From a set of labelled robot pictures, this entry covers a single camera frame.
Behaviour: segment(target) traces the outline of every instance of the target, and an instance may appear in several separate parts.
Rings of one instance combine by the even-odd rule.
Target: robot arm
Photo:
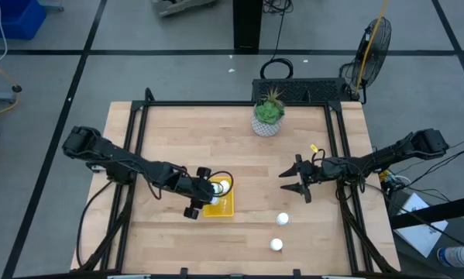
[[[316,166],[308,160],[302,161],[301,155],[295,155],[295,163],[279,177],[291,177],[297,174],[301,182],[281,186],[282,189],[295,191],[304,196],[306,203],[311,202],[309,185],[320,184],[323,181],[342,179],[349,183],[360,182],[373,171],[387,169],[391,164],[417,157],[431,160],[445,155],[449,145],[443,139],[440,131],[424,129],[410,133],[395,144],[375,151],[364,157],[331,157],[321,160],[321,166]]]
[[[184,216],[191,219],[198,217],[196,208],[201,209],[218,197],[208,181],[210,169],[199,167],[198,177],[191,177],[185,167],[145,160],[114,145],[94,128],[75,126],[63,144],[63,152],[72,159],[86,161],[89,168],[102,166],[110,181],[129,184],[135,177],[132,173],[136,172],[160,190],[190,198],[191,206],[185,209]]]

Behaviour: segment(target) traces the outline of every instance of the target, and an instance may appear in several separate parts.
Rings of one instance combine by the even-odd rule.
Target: floor
[[[341,52],[332,50],[355,50],[382,3],[294,1],[294,11],[285,16],[279,45],[292,53],[281,56],[293,62],[294,77],[336,76],[339,66],[350,62],[352,54],[340,56]],[[442,7],[442,18],[435,8],[437,3]],[[141,99],[145,87],[150,87],[158,100],[249,100],[252,79],[259,78],[260,67],[270,58],[204,55],[205,51],[203,55],[178,51],[163,53],[168,55],[157,51],[88,55],[89,50],[233,53],[231,0],[167,19],[160,19],[148,0],[69,0],[64,1],[64,8],[64,12],[48,11],[33,40],[10,40],[9,48],[15,52],[1,63],[19,81],[23,92],[19,106],[0,116],[0,277],[36,186],[44,186],[43,194],[15,276],[69,269],[91,180],[90,171],[66,158],[57,145],[72,126],[102,130],[110,102]],[[100,19],[97,29],[96,25],[92,28],[96,13]],[[383,147],[410,131],[428,127],[440,129],[451,145],[462,142],[464,0],[391,1],[385,16],[393,28],[393,52],[368,89],[369,101],[364,106],[372,144]],[[444,20],[452,31],[447,33]],[[274,49],[279,23],[278,15],[263,15],[261,49]],[[328,51],[309,55],[296,50]],[[281,66],[266,71],[272,78],[285,75]],[[0,76],[0,91],[8,90]],[[464,144],[449,153],[462,149]],[[413,162],[392,168],[402,170]],[[402,174],[416,178],[433,163],[417,165]],[[436,188],[450,199],[464,198],[464,155],[415,187]]]

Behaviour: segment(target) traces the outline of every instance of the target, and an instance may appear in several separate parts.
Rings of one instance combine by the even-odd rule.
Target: black fan
[[[357,49],[356,58],[351,63],[343,64],[340,67],[339,77],[342,77],[342,72],[344,68],[352,68],[352,74],[347,75],[345,72],[345,77],[350,78],[350,82],[345,86],[345,89],[350,92],[351,99],[359,100],[359,89],[363,90],[364,101],[363,104],[366,104],[366,88],[370,86],[373,81],[376,79],[376,76],[380,72],[381,66],[385,61],[387,56],[388,46],[390,45],[390,37],[392,34],[392,26],[390,22],[384,17],[381,18],[380,24],[378,25],[378,30],[376,31],[373,39],[373,43],[370,46],[368,55],[366,57],[366,63],[363,68],[363,75],[358,87],[358,78],[361,71],[361,66],[363,64],[364,53],[366,52],[367,47],[369,46],[369,40],[373,31],[375,29],[377,19],[373,20],[368,27],[364,30],[363,38]],[[352,91],[350,88],[351,85],[355,88],[355,91]]]

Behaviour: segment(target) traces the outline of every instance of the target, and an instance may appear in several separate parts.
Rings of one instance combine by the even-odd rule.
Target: potted plant
[[[253,130],[259,136],[274,136],[280,131],[285,116],[285,104],[278,99],[281,92],[271,88],[254,105]]]

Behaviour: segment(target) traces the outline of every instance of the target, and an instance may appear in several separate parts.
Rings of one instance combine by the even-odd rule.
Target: white plant pot
[[[284,118],[285,114],[273,125],[261,122],[256,117],[256,106],[254,105],[253,130],[258,136],[274,136],[280,131],[281,123]]]

